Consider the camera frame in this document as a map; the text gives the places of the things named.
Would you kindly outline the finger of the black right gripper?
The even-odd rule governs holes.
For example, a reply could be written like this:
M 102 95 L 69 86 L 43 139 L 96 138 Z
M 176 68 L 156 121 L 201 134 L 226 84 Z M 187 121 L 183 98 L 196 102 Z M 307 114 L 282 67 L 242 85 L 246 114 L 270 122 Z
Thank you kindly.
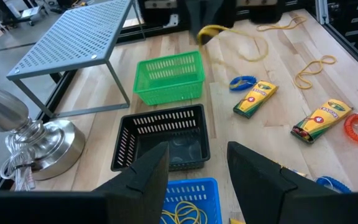
M 203 28 L 204 3 L 201 0 L 186 0 L 190 18 L 190 32 L 198 42 L 198 32 Z
M 209 0 L 206 3 L 206 25 L 222 25 L 221 8 L 223 0 Z

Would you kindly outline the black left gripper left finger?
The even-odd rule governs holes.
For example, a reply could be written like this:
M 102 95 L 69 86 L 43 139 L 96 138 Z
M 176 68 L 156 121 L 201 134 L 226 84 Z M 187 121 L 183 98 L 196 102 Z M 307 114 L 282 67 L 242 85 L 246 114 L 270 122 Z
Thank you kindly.
M 159 223 L 168 182 L 169 143 L 164 141 L 95 189 L 104 205 L 95 223 Z

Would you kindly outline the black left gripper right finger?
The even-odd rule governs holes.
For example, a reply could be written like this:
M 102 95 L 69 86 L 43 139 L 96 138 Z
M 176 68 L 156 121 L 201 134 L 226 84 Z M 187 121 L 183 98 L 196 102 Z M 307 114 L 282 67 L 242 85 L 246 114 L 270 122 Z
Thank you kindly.
M 351 223 L 337 192 L 230 141 L 227 163 L 246 223 Z

